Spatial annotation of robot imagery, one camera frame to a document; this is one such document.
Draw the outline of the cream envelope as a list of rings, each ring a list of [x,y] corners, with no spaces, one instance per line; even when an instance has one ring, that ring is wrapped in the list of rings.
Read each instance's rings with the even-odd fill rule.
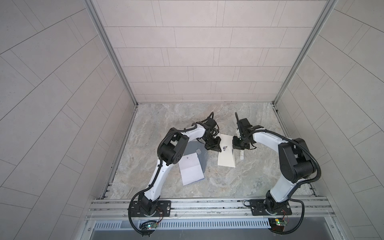
[[[221,152],[218,155],[218,166],[236,167],[236,161],[233,153],[233,136],[220,134]]]

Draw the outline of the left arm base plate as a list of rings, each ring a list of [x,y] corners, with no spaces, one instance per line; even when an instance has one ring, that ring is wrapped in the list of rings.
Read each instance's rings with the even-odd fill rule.
[[[129,208],[131,217],[169,217],[171,211],[171,201],[157,201],[155,203],[139,203],[134,201]]]

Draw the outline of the white paper sheet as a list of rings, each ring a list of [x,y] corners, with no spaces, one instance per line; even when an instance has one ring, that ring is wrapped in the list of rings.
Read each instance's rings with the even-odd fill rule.
[[[205,178],[197,153],[183,156],[178,164],[184,186]]]

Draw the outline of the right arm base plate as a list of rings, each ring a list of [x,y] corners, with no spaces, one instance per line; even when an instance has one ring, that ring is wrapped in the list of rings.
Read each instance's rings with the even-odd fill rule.
[[[288,201],[277,203],[274,199],[249,200],[249,206],[253,216],[292,215]]]

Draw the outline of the white glue stick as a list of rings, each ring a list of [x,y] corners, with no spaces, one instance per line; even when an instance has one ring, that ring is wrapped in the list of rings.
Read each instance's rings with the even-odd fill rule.
[[[245,151],[244,150],[240,150],[240,160],[244,160],[245,159]]]

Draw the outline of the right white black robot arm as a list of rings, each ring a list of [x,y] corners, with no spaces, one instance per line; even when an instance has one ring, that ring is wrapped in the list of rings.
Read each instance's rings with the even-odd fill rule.
[[[303,139],[289,139],[262,126],[252,126],[248,119],[237,119],[237,125],[239,136],[233,137],[234,149],[250,150],[260,143],[279,155],[281,177],[266,193],[265,206],[269,213],[277,212],[290,201],[301,185],[320,179],[320,165]]]

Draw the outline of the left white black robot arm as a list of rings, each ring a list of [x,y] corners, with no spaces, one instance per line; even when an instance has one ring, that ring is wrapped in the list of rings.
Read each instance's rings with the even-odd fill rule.
[[[157,208],[161,190],[171,170],[183,157],[188,142],[203,140],[208,151],[221,152],[220,128],[212,112],[206,119],[192,123],[189,129],[171,128],[157,148],[157,165],[149,186],[134,195],[146,215],[152,215]]]

